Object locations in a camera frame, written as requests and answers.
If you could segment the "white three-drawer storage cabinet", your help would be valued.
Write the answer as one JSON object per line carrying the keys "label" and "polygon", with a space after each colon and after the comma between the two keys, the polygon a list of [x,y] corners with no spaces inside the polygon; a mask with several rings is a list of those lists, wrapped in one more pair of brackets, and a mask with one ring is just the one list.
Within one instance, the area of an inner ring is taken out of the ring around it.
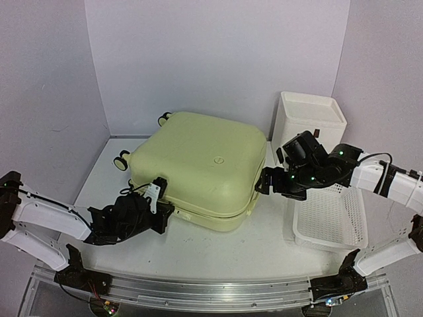
{"label": "white three-drawer storage cabinet", "polygon": [[282,92],[271,139],[274,162],[285,165],[280,162],[277,150],[304,131],[310,131],[329,153],[341,142],[346,126],[346,118],[335,99]]}

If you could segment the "pale green hard-shell suitcase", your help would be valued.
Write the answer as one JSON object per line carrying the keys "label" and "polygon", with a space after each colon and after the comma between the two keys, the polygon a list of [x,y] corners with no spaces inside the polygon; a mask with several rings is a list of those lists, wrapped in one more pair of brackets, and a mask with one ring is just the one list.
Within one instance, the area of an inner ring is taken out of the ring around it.
{"label": "pale green hard-shell suitcase", "polygon": [[114,158],[139,192],[164,178],[164,200],[180,219],[217,232],[239,228],[258,200],[266,137],[254,125],[192,112],[165,113],[136,150]]}

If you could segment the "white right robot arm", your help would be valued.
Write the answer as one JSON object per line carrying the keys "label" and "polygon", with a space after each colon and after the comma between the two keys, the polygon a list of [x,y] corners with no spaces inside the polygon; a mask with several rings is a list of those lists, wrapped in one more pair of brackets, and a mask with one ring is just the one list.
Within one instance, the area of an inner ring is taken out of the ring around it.
{"label": "white right robot arm", "polygon": [[367,288],[375,271],[422,253],[422,172],[394,165],[390,153],[367,153],[338,144],[327,151],[310,131],[296,135],[282,146],[288,165],[263,168],[255,190],[305,201],[312,190],[333,185],[361,190],[385,200],[390,208],[400,205],[412,217],[409,229],[391,233],[385,241],[349,252],[334,275],[310,281],[316,299],[352,295]]}

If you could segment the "white plastic mesh basket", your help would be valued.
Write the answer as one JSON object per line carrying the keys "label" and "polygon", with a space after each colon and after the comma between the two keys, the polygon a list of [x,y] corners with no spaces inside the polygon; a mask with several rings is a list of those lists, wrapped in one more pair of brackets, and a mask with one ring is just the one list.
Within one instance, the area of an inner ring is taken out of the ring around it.
{"label": "white plastic mesh basket", "polygon": [[308,190],[305,201],[294,201],[292,230],[302,247],[349,252],[368,245],[362,191],[335,184]]}

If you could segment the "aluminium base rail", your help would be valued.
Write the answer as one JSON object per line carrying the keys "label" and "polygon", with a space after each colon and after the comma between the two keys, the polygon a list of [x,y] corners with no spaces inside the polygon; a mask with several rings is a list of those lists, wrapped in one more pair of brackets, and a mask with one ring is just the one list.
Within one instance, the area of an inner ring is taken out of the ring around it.
{"label": "aluminium base rail", "polygon": [[84,277],[68,287],[44,264],[32,270],[19,316],[398,316],[384,273],[364,289],[320,297],[308,277],[206,281],[166,280],[125,274]]}

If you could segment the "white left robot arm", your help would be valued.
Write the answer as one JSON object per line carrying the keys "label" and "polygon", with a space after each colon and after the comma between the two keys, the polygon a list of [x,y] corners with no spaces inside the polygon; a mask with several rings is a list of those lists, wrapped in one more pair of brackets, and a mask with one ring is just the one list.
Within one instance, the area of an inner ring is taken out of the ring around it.
{"label": "white left robot arm", "polygon": [[144,185],[140,194],[130,187],[103,209],[76,208],[32,192],[19,172],[1,177],[1,241],[43,261],[55,271],[54,281],[99,295],[108,294],[112,277],[87,269],[80,251],[45,236],[39,227],[54,230],[93,246],[113,246],[154,230],[163,234],[174,205],[163,200],[164,178]]}

